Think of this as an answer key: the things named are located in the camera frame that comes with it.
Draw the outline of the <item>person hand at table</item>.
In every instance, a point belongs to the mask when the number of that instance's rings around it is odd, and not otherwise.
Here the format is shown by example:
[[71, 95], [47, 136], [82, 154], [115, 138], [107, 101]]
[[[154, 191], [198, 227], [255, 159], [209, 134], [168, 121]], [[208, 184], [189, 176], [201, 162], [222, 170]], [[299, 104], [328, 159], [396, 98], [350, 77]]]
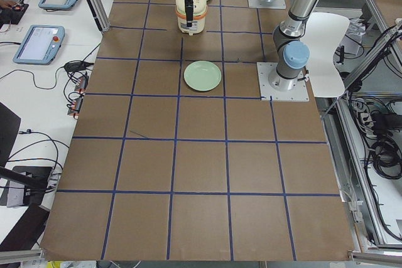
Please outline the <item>person hand at table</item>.
[[0, 0], [0, 8], [1, 9], [11, 9], [16, 5], [15, 1], [12, 0]]

